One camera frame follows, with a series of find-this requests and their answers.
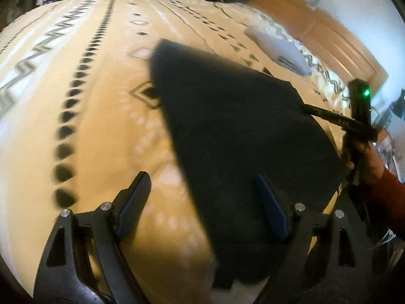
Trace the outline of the red sleeved right forearm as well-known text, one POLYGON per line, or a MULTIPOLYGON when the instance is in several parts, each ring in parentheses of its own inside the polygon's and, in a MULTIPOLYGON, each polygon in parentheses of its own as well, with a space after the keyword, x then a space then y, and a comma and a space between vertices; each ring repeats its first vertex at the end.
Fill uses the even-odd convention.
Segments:
POLYGON ((394 223, 404 224, 404 184, 388 169, 384 169, 372 194, 394 223))

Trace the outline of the person's right hand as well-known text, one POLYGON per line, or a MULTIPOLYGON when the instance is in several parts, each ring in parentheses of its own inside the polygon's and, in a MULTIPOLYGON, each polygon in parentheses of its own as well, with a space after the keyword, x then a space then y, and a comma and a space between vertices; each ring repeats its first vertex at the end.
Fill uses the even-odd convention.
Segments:
POLYGON ((342 155, 348 169, 357 169, 364 182, 376 185, 382 178, 385 166, 371 142, 348 141, 344 144, 342 155))

